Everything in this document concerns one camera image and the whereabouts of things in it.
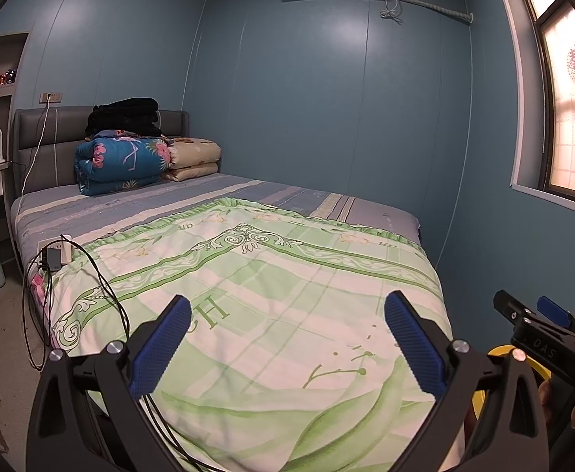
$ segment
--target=window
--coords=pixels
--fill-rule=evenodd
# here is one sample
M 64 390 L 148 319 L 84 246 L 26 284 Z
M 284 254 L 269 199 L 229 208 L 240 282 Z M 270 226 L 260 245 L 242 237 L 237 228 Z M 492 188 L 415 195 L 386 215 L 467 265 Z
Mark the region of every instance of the window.
M 539 188 L 575 200 L 575 9 L 528 0 L 544 63 L 546 137 Z

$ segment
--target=blue gripper pad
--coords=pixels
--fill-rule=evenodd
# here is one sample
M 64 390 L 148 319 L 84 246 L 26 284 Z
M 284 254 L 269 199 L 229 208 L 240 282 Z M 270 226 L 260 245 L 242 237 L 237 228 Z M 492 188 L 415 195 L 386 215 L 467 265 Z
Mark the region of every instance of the blue gripper pad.
M 403 352 L 421 390 L 439 400 L 447 390 L 445 363 L 422 329 L 414 308 L 405 297 L 390 293 L 384 304 L 386 323 Z
M 189 330 L 191 304 L 184 296 L 176 295 L 156 321 L 143 323 L 141 326 L 143 325 L 155 328 L 131 363 L 129 389 L 136 401 L 156 389 L 173 354 Z
M 562 326 L 563 328 L 570 327 L 571 318 L 569 317 L 569 312 L 554 303 L 547 296 L 541 296 L 541 298 L 537 300 L 537 310 L 555 325 Z

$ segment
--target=blue floral quilt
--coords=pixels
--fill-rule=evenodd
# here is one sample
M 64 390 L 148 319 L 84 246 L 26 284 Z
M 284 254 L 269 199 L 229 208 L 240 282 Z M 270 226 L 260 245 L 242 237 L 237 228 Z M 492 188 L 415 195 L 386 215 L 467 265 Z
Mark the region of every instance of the blue floral quilt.
M 169 163 L 169 149 L 161 138 L 94 138 L 75 150 L 75 172 L 82 195 L 156 183 Z

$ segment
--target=folded quilt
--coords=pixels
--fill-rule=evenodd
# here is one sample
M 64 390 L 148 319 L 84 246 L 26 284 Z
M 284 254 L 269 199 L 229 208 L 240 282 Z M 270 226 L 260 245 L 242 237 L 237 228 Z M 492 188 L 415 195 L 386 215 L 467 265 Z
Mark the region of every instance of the folded quilt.
M 219 145 L 204 138 L 175 138 L 169 150 L 172 170 L 217 162 L 221 153 Z
M 86 177 L 98 183 L 160 176 L 169 162 L 169 150 L 160 138 L 96 138 L 78 145 L 75 150 L 78 178 Z
M 194 165 L 187 168 L 175 168 L 174 170 L 166 170 L 163 172 L 163 179 L 169 181 L 184 181 L 185 179 L 192 179 L 194 177 L 202 177 L 217 172 L 216 163 L 208 163 L 206 165 Z
M 78 173 L 78 186 L 82 195 L 103 195 L 104 193 L 113 193 L 123 190 L 131 190 L 132 188 L 140 188 L 148 184 L 158 183 L 160 175 L 150 175 L 147 177 L 140 177 L 138 179 L 129 179 L 127 181 L 110 181 L 109 183 L 100 183 L 88 179 L 88 177 Z

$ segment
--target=power strip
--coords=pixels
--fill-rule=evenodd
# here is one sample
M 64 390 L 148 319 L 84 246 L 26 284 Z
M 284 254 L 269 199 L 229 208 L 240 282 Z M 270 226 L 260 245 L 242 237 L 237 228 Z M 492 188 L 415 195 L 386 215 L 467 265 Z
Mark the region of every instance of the power strip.
M 69 236 L 69 234 L 63 234 L 63 236 L 67 240 L 72 239 L 72 237 Z M 62 238 L 60 236 L 56 236 L 55 238 L 49 238 L 48 240 L 40 240 L 38 242 L 38 249 L 36 250 L 36 252 L 39 253 L 44 247 L 46 247 L 50 243 L 52 243 L 54 241 L 61 240 L 61 239 Z M 51 245 L 49 248 L 50 249 L 58 249 L 61 251 L 60 263 L 62 264 L 62 266 L 64 266 L 65 264 L 69 264 L 69 262 L 72 261 L 72 254 L 73 254 L 73 245 L 72 244 L 67 243 L 66 241 L 57 242 L 57 243 L 53 243 L 53 245 Z

